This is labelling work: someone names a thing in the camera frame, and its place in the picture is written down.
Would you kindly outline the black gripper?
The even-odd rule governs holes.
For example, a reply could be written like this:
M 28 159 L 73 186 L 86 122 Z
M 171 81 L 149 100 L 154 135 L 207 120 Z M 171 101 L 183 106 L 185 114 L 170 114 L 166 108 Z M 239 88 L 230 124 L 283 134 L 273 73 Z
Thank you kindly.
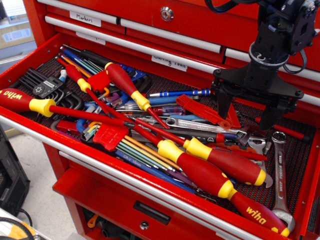
M 265 105 L 259 129 L 270 129 L 280 113 L 293 112 L 304 92 L 278 75 L 279 66 L 251 61 L 244 67 L 216 69 L 212 87 L 215 88 L 217 112 L 227 118 L 233 97 Z

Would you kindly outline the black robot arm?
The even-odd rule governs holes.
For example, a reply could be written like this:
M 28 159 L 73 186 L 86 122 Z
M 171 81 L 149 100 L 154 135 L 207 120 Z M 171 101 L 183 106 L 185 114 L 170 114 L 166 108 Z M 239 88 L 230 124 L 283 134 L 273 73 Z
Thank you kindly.
M 299 53 L 302 67 L 307 65 L 306 47 L 317 36 L 315 19 L 320 7 L 318 0 L 257 0 L 258 34 L 250 45 L 250 62 L 244 67 L 216 69 L 212 87 L 217 100 L 217 112 L 226 119 L 233 97 L 265 106 L 259 128 L 273 127 L 284 114 L 293 113 L 302 90 L 282 80 L 280 68 L 290 74 L 286 64 L 290 56 Z

